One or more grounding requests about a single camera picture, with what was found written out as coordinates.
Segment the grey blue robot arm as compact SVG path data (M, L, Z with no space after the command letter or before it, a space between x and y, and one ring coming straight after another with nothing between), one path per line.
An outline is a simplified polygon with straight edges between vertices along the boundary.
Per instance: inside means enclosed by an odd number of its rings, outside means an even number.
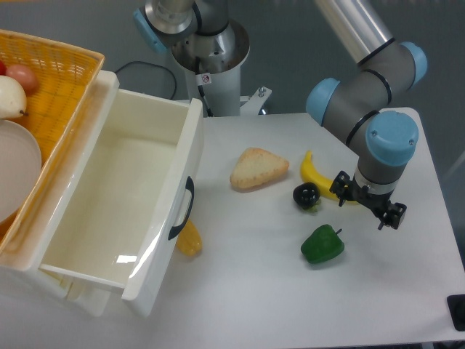
M415 44L396 41L366 1L318 1L317 7L360 68L347 83L322 80L306 101L308 114L359 158L355 173L339 173L330 191L342 203L371 210L381 226L398 228L406 207L390 197L419 130L410 116L387 106L424 77L427 58ZM226 1L147 1L133 18L147 45L170 52L182 67L189 96L202 101L207 116L245 110L240 67L250 41Z

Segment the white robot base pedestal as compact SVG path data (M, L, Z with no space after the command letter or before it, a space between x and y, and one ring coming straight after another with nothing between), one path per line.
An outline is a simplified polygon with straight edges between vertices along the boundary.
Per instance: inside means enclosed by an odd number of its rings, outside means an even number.
M189 98L202 101L203 114L209 117L266 114L271 89L259 87L250 96L241 94L241 66L249 52L248 34L234 20L221 33L194 33L171 48L185 74Z

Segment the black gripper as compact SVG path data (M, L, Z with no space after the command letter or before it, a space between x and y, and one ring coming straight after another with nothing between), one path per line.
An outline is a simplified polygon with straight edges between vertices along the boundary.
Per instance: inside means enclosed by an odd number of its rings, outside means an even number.
M365 185L360 187L350 176L340 171L333 180L329 189L339 200L339 206L343 206L346 201L356 201L364 207L370 209L379 219L378 229L391 227L397 230L403 222L407 206L401 203L392 203L389 201L392 192L384 194L375 194L368 191Z

